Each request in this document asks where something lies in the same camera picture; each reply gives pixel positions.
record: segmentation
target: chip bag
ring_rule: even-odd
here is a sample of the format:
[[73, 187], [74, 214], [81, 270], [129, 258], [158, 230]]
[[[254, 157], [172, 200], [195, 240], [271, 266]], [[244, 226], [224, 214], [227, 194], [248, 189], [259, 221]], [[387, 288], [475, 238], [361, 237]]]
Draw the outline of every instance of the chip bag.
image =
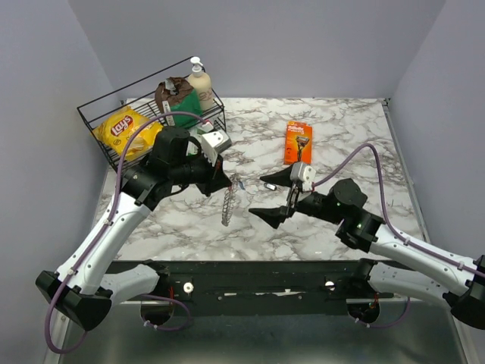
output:
[[[130, 106], [125, 106], [103, 121], [101, 125], [94, 129], [93, 133], [99, 141], [121, 155], [128, 139], [148, 120], [146, 116], [134, 111]], [[148, 152], [153, 147], [155, 137], [161, 129], [161, 124], [155, 122], [140, 131], [130, 144], [126, 160], [132, 161]]]

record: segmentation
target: orange box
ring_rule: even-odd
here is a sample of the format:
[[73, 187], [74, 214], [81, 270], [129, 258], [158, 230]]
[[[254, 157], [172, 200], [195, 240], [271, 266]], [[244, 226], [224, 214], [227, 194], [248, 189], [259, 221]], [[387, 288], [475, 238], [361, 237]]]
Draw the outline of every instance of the orange box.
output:
[[286, 126], [285, 165], [294, 162], [311, 164], [311, 135], [313, 128], [305, 123], [288, 121]]

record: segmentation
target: wall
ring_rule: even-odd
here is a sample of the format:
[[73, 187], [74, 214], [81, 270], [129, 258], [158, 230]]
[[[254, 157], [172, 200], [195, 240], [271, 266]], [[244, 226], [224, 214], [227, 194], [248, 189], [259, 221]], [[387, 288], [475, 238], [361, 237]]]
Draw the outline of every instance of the wall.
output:
[[389, 97], [443, 3], [70, 0], [115, 88], [199, 55], [220, 95], [253, 97]]
[[483, 0], [448, 0], [390, 107], [433, 243], [473, 257], [485, 254], [484, 15]]
[[65, 0], [0, 11], [0, 362], [42, 362], [34, 282], [92, 223], [106, 164], [76, 106], [112, 90]]

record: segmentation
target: marble table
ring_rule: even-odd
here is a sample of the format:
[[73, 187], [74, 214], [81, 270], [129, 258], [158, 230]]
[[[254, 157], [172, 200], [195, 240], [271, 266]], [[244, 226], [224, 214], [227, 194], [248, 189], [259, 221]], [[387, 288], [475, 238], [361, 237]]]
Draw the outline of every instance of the marble table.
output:
[[[249, 207], [286, 203], [287, 189], [270, 191], [259, 177], [283, 168], [286, 123], [303, 121], [313, 127], [312, 165], [318, 176], [328, 175], [364, 142], [381, 156], [391, 221], [420, 237], [405, 178], [382, 105], [375, 99], [223, 99], [227, 132], [233, 146], [224, 154], [227, 175], [237, 172], [246, 190], [236, 193], [233, 217], [221, 224], [224, 191], [203, 196], [196, 187], [164, 199], [132, 233], [117, 259], [160, 260], [310, 260], [375, 257], [352, 250], [334, 236], [336, 226], [295, 214], [278, 230], [249, 213]], [[336, 178], [318, 188], [327, 193], [337, 178], [351, 177], [368, 195], [365, 208], [380, 214], [379, 187], [369, 150], [357, 155]], [[99, 211], [114, 191], [108, 172]]]

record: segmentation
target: brown and green package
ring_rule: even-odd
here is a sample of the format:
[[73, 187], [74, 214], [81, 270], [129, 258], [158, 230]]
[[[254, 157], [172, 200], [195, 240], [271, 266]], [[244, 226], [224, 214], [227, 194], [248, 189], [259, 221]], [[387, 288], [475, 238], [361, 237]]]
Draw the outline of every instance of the brown and green package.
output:
[[[171, 95], [170, 91], [165, 88], [165, 82], [158, 85], [155, 91], [155, 102], [161, 113], [164, 112], [163, 101], [168, 101], [171, 111], [187, 111], [196, 115], [202, 115], [199, 98], [197, 92], [190, 83], [183, 77], [170, 77], [178, 91], [177, 95]], [[177, 115], [174, 116], [175, 126], [177, 127], [193, 127], [199, 121], [190, 116]]]

